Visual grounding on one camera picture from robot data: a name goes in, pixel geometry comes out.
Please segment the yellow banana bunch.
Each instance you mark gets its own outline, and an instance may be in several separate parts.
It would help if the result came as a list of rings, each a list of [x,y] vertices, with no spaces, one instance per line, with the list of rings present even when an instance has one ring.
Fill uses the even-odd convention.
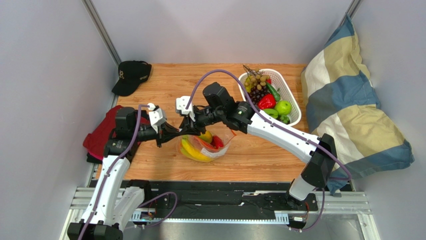
[[[187,136],[183,136],[180,140],[179,151],[185,157],[198,162],[208,163],[214,159],[201,153],[200,150],[193,147]]]

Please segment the clear orange zip top bag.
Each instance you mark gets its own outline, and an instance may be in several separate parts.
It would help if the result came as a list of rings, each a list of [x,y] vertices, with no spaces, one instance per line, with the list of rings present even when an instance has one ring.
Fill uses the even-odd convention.
[[[178,138],[176,150],[190,160],[208,163],[223,157],[235,136],[233,130],[221,130],[219,134],[207,130],[199,136],[183,135]]]

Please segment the long red chili pepper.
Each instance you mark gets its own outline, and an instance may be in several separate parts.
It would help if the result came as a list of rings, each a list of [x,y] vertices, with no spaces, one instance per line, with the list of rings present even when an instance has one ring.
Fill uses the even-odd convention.
[[[212,136],[212,141],[210,144],[217,150],[222,149],[224,147],[222,139],[217,135]]]

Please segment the watermelon slice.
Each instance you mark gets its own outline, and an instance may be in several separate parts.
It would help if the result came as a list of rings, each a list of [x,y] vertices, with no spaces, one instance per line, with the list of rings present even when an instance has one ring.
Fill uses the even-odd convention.
[[[209,152],[215,152],[217,150],[211,144],[206,143],[203,140],[201,140],[198,136],[193,137],[192,141],[194,142],[194,144],[197,147],[199,147],[201,149],[206,149]]]

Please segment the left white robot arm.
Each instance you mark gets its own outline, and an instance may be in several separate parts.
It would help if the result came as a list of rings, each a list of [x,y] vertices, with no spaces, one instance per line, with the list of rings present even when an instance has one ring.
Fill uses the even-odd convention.
[[[71,222],[67,229],[71,240],[122,240],[127,222],[150,191],[147,181],[135,180],[117,199],[139,143],[156,141],[160,146],[180,134],[167,123],[165,111],[153,103],[141,104],[138,110],[120,108],[114,122],[91,200],[79,222]]]

